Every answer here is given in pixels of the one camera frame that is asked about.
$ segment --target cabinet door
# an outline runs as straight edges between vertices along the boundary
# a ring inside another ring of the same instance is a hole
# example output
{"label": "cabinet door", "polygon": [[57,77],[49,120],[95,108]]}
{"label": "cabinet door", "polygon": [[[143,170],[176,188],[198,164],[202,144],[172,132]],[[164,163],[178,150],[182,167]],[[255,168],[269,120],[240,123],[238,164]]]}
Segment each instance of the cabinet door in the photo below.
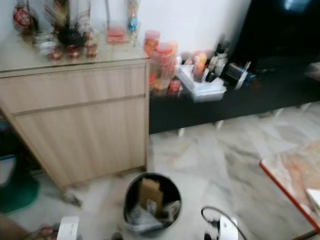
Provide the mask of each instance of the cabinet door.
{"label": "cabinet door", "polygon": [[143,166],[145,119],[142,97],[16,117],[60,187]]}

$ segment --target trash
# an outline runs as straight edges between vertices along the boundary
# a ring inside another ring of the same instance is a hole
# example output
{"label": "trash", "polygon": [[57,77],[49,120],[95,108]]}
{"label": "trash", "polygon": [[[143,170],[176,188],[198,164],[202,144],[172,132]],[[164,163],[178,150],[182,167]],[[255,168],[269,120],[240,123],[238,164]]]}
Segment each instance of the trash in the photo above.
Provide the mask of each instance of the trash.
{"label": "trash", "polygon": [[162,212],[159,215],[159,221],[164,224],[172,224],[177,219],[177,214],[180,212],[181,201],[169,202],[163,206]]}
{"label": "trash", "polygon": [[164,194],[159,188],[159,182],[143,178],[139,189],[139,203],[141,207],[154,216],[158,215],[162,210]]}
{"label": "trash", "polygon": [[126,227],[138,234],[163,228],[163,224],[150,212],[144,210],[139,204],[128,214],[127,222],[128,223],[125,224]]}

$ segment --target plastic container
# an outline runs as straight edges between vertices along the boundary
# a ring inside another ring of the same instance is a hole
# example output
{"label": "plastic container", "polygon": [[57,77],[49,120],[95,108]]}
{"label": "plastic container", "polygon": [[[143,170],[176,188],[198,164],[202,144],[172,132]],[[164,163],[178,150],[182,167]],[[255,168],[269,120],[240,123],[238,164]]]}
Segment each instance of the plastic container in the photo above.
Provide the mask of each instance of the plastic container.
{"label": "plastic container", "polygon": [[175,216],[173,223],[168,223],[164,225],[162,229],[152,230],[144,233],[144,234],[151,234],[151,233],[159,234],[163,230],[169,228],[179,218],[179,215],[182,209],[182,204],[183,204],[181,195],[177,186],[169,178],[154,172],[147,172],[147,173],[141,174],[130,183],[126,191],[124,208],[123,208],[123,217],[126,223],[128,223],[127,215],[131,212],[131,210],[134,208],[134,206],[138,202],[139,185],[143,178],[151,179],[160,183],[160,190],[163,192],[163,205],[174,202],[174,201],[180,201],[181,203],[180,210],[178,214]]}
{"label": "plastic container", "polygon": [[144,34],[144,51],[150,56],[155,49],[158,48],[160,32],[148,30]]}
{"label": "plastic container", "polygon": [[109,44],[125,42],[125,29],[122,26],[111,25],[107,28],[106,39]]}
{"label": "plastic container", "polygon": [[227,88],[223,86],[223,80],[216,78],[213,82],[195,82],[191,75],[191,65],[180,65],[176,68],[176,76],[183,84],[185,90],[195,103],[220,101]]}
{"label": "plastic container", "polygon": [[160,43],[158,48],[151,55],[151,74],[154,74],[155,80],[152,86],[152,92],[155,95],[164,95],[167,93],[170,81],[172,79],[173,68],[173,47],[169,43]]}

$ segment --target wooden cabinet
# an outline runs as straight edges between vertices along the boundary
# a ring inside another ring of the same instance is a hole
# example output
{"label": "wooden cabinet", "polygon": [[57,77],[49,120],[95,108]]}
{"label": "wooden cabinet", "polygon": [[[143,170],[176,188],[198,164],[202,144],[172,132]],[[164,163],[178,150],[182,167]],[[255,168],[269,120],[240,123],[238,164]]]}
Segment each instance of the wooden cabinet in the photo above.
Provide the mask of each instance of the wooden cabinet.
{"label": "wooden cabinet", "polygon": [[28,45],[8,48],[0,47],[1,110],[61,190],[146,165],[145,55],[113,46],[96,62],[63,59],[52,67]]}

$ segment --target black tv console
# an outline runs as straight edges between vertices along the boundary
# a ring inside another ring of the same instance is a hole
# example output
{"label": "black tv console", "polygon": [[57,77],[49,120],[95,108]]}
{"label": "black tv console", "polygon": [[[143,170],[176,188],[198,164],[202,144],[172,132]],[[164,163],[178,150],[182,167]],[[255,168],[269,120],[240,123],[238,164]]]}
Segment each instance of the black tv console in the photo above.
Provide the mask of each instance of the black tv console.
{"label": "black tv console", "polygon": [[228,87],[223,99],[194,103],[179,97],[150,96],[149,133],[186,128],[240,116],[320,101],[320,82],[306,77],[304,67],[258,75],[258,87]]}

